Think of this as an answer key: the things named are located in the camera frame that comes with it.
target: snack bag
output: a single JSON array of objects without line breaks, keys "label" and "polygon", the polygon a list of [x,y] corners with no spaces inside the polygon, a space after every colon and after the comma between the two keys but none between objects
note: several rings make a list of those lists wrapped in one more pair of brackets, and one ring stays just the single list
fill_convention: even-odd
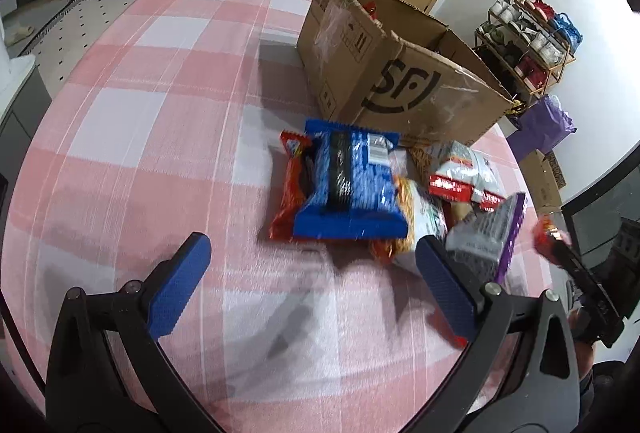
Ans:
[{"label": "snack bag", "polygon": [[453,140],[410,153],[432,195],[451,202],[475,202],[484,210],[504,200],[491,163],[464,144]]},{"label": "snack bag", "polygon": [[399,134],[374,134],[308,120],[318,147],[314,192],[296,215],[293,234],[317,239],[404,238],[407,223],[396,198],[388,153]]},{"label": "snack bag", "polygon": [[502,283],[511,263],[524,210],[525,194],[519,192],[498,205],[495,211],[469,213],[449,231],[445,249],[453,260],[465,264],[480,283]]},{"label": "snack bag", "polygon": [[280,211],[269,227],[269,238],[294,241],[293,222],[313,186],[311,181],[313,142],[307,136],[282,132],[280,141],[289,155],[284,175],[284,192]]},{"label": "snack bag", "polygon": [[394,263],[421,276],[415,264],[415,247],[418,240],[433,235],[444,241],[447,226],[442,205],[417,182],[396,177],[398,203],[409,226],[406,238],[374,239],[369,244],[371,254],[383,265]]}]

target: table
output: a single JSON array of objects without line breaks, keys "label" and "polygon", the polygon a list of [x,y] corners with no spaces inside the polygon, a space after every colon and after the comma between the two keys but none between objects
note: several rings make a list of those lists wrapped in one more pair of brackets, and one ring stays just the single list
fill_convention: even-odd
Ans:
[{"label": "table", "polygon": [[[309,3],[138,0],[78,63],[25,158],[2,251],[2,292],[43,375],[67,289],[144,279],[192,231],[210,236],[211,265],[160,343],[228,432],[397,432],[451,369],[460,350],[423,280],[356,245],[266,239],[279,134],[318,113],[295,50]],[[497,126],[476,148],[507,193],[526,190]],[[529,207],[508,276],[530,295],[550,285],[535,219]]]}]

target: purple and gray snack bag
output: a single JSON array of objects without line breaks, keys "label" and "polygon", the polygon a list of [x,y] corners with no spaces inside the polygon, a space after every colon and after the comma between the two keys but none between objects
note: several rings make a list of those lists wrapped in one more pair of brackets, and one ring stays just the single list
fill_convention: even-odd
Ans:
[{"label": "purple and gray snack bag", "polygon": [[515,193],[493,212],[470,213],[447,235],[445,249],[465,264],[480,283],[502,283],[513,256],[513,244],[524,220],[525,194]]}]

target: blue snack bag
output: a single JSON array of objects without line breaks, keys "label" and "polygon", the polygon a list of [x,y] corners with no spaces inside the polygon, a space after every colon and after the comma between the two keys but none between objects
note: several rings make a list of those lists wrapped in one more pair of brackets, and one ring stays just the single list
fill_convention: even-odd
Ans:
[{"label": "blue snack bag", "polygon": [[296,215],[294,236],[317,239],[404,238],[388,152],[399,134],[307,120],[314,138],[315,191]]}]

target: blue gripper pad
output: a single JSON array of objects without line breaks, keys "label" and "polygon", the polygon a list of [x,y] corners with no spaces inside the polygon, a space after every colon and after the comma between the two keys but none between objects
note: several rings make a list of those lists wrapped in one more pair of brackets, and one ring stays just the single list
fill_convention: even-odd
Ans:
[{"label": "blue gripper pad", "polygon": [[456,336],[468,342],[476,338],[476,308],[427,238],[415,248],[415,263]]},{"label": "blue gripper pad", "polygon": [[168,336],[174,330],[191,294],[209,267],[210,259],[209,237],[202,233],[191,233],[169,260],[175,266],[149,304],[147,328],[154,341]]}]

